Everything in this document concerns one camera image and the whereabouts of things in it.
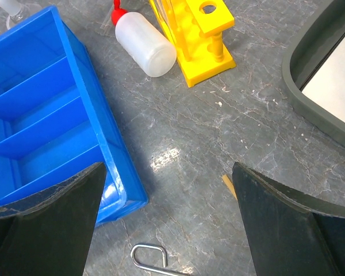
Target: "gray marble countertop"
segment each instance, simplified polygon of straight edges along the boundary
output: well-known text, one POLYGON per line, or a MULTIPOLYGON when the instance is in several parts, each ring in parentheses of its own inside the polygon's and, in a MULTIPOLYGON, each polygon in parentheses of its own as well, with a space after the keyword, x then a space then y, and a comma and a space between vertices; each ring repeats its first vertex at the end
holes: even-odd
MULTIPOLYGON (((175 270, 255 275, 238 203, 221 180, 235 161, 345 206, 345 149, 294 112, 281 81, 290 39, 321 2, 226 0, 236 25, 224 42, 237 68, 188 89, 177 64, 156 79, 138 68, 104 28, 111 0, 39 1, 56 5, 86 44, 150 199, 95 230, 84 275, 148 275, 129 256, 141 242, 163 245, 175 270)), ((122 3, 157 26, 147 0, 122 3)), ((5 20, 0 9, 0 33, 5 20)), ((158 252, 139 255, 161 263, 158 252)))

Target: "gray tray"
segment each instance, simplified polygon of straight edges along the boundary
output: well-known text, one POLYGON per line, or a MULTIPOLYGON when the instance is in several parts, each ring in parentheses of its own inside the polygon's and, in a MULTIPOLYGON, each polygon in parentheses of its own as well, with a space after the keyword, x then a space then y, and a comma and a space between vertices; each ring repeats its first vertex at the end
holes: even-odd
POLYGON ((282 78, 295 111, 345 147, 345 123, 301 92, 345 35, 345 0, 326 0, 294 37, 282 78))

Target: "metal wire hook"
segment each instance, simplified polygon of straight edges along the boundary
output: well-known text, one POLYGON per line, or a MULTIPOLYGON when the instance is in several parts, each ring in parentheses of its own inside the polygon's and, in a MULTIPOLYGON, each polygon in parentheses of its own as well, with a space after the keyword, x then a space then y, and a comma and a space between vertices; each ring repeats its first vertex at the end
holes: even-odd
POLYGON ((136 244, 135 246, 133 246, 132 251, 131 251, 131 257, 132 257, 133 263, 136 267, 139 267, 140 269, 144 269, 147 271, 151 271, 151 272, 155 272, 155 273, 159 273, 159 274, 163 274, 163 275, 168 275, 168 276, 189 276, 188 274, 175 272, 175 271, 167 270, 167 269, 161 269, 161 268, 157 268, 154 266, 149 266, 149 265, 140 263, 136 258, 136 250, 139 247, 156 249, 156 250, 161 251, 162 252, 162 266, 163 267, 167 266, 167 252, 166 252, 165 248, 163 248, 162 246, 153 246, 151 244, 141 244, 140 243, 140 244, 136 244))

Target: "red bottle cap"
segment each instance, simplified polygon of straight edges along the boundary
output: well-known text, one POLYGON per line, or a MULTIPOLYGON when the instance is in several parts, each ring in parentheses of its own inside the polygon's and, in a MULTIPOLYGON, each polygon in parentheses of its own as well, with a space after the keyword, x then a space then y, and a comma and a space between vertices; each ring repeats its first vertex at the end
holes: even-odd
POLYGON ((116 26, 117 21, 128 11, 120 8, 120 0, 114 0, 114 10, 111 12, 111 21, 116 26))

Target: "blue plastic bin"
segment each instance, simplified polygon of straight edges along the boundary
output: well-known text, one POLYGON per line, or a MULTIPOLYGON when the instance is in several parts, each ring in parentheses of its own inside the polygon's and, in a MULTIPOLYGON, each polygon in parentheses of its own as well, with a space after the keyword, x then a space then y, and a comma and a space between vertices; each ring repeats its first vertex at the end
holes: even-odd
POLYGON ((51 6, 0 36, 0 206, 95 162, 98 224, 147 203, 86 48, 51 6))

